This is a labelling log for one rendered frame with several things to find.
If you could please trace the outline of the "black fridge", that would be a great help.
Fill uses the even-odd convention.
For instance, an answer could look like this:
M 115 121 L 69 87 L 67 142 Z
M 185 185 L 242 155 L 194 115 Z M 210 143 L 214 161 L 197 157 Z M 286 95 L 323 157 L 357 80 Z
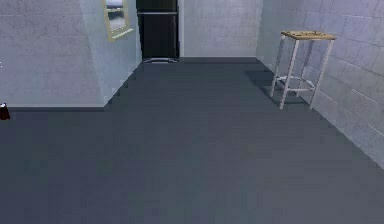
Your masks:
M 136 0 L 144 61 L 179 59 L 178 0 Z

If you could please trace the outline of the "white stool with wooden seat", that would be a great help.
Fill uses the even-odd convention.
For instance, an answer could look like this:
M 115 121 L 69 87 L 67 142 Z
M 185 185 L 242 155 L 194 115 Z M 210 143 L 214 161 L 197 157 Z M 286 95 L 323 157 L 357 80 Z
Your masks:
M 294 41 L 294 46 L 292 49 L 292 55 L 289 63 L 288 73 L 286 76 L 280 76 L 279 65 L 280 65 L 282 50 L 283 50 L 284 42 L 286 38 L 292 39 Z M 294 92 L 296 96 L 299 96 L 301 92 L 312 92 L 313 95 L 309 103 L 309 108 L 310 109 L 313 108 L 313 103 L 314 103 L 315 97 L 318 94 L 318 91 L 320 90 L 321 82 L 325 74 L 329 57 L 332 52 L 333 45 L 336 39 L 337 39 L 336 36 L 327 34 L 324 32 L 320 32 L 320 31 L 281 31 L 280 32 L 280 43 L 279 43 L 279 48 L 278 48 L 278 53 L 276 58 L 276 64 L 273 69 L 273 80 L 271 84 L 271 90 L 269 93 L 269 96 L 273 97 L 275 85 L 279 81 L 284 82 L 283 94 L 279 103 L 280 110 L 284 108 L 285 100 L 289 92 Z M 304 65 L 301 70 L 301 75 L 293 76 L 293 68 L 295 64 L 296 55 L 298 52 L 299 44 L 302 41 L 309 42 L 307 54 L 305 56 Z M 313 44 L 315 41 L 328 41 L 328 46 L 324 55 L 324 60 L 321 65 L 321 70 L 317 79 L 317 83 L 313 84 L 310 80 L 304 78 L 304 73 L 307 70 L 309 59 L 312 53 Z

